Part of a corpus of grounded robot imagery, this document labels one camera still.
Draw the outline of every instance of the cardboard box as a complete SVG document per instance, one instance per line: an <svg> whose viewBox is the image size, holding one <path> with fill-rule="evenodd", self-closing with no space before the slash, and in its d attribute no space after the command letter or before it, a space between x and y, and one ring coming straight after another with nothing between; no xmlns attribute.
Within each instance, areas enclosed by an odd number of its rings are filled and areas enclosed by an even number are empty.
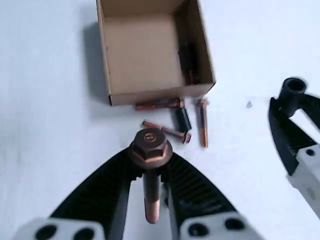
<svg viewBox="0 0 320 240"><path fill-rule="evenodd" d="M106 84L113 106L198 97L215 84L197 0L97 0ZM197 84L179 47L193 44Z"/></svg>

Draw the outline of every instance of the copper bolt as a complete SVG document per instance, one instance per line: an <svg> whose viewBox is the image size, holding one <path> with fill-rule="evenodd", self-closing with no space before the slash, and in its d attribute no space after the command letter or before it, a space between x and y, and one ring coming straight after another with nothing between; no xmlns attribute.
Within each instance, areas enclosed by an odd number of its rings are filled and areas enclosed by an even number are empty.
<svg viewBox="0 0 320 240"><path fill-rule="evenodd" d="M172 136L175 136L178 139L180 139L183 144L188 144L190 142L190 140L191 140L191 134L190 133L180 132L180 131L174 130L172 128L168 128L168 127L165 127L165 126L162 126L162 125L159 125L159 124L147 121L147 120L144 120L142 125L145 128L159 129L160 131L162 131L164 133L167 133L167 134L170 134Z"/></svg>
<svg viewBox="0 0 320 240"><path fill-rule="evenodd" d="M155 128L139 131L128 153L134 164L144 169L142 176L145 218L155 224L160 218L160 176L158 168L165 165L173 151L166 136Z"/></svg>
<svg viewBox="0 0 320 240"><path fill-rule="evenodd" d="M145 102L137 103L135 105L135 110L154 110L154 109L177 109L184 108L185 101L179 98L169 99L165 101L155 101L155 102Z"/></svg>
<svg viewBox="0 0 320 240"><path fill-rule="evenodd" d="M204 148L207 148L209 146L209 143L208 143L208 121L207 121L207 105L209 105L209 102L207 99L202 98L198 101L198 105L200 107L202 146Z"/></svg>

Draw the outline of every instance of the black cylinder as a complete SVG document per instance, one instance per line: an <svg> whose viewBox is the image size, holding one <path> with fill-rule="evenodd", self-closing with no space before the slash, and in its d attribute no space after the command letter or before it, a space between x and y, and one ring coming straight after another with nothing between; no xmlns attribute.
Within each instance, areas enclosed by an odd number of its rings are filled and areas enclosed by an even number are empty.
<svg viewBox="0 0 320 240"><path fill-rule="evenodd" d="M284 80L278 101L281 106L281 111L289 118L300 108L300 101L302 100L306 89L306 83L299 78L289 77Z"/></svg>
<svg viewBox="0 0 320 240"><path fill-rule="evenodd" d="M180 132L187 133L192 128L187 110L185 108L178 108L175 114L179 123Z"/></svg>

